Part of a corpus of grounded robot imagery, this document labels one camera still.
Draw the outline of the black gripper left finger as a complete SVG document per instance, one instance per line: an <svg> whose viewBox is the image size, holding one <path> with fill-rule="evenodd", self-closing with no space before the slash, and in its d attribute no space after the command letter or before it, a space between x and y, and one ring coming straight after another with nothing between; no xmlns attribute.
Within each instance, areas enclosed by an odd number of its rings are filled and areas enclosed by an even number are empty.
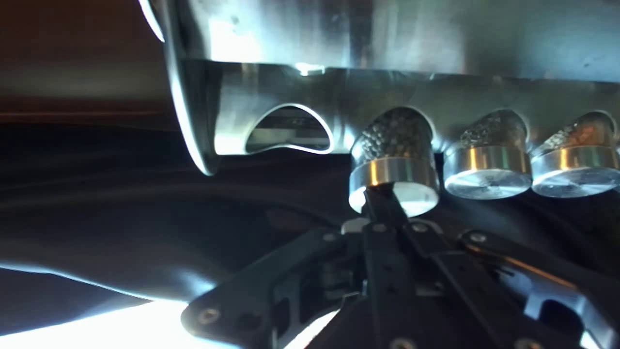
<svg viewBox="0 0 620 349"><path fill-rule="evenodd" d="M368 299L377 349L420 349L408 219L389 184L364 192L370 225L362 233Z"/></svg>

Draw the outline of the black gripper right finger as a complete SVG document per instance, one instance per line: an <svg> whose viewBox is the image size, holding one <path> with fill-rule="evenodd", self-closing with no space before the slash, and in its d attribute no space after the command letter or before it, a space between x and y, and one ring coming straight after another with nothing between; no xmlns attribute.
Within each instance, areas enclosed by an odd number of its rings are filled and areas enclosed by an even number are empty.
<svg viewBox="0 0 620 349"><path fill-rule="evenodd" d="M486 339L498 349L519 349L536 343L532 322L509 301L490 271L467 252L451 246L428 221L408 223L408 240L430 262L449 295L463 306L474 330L470 339Z"/></svg>

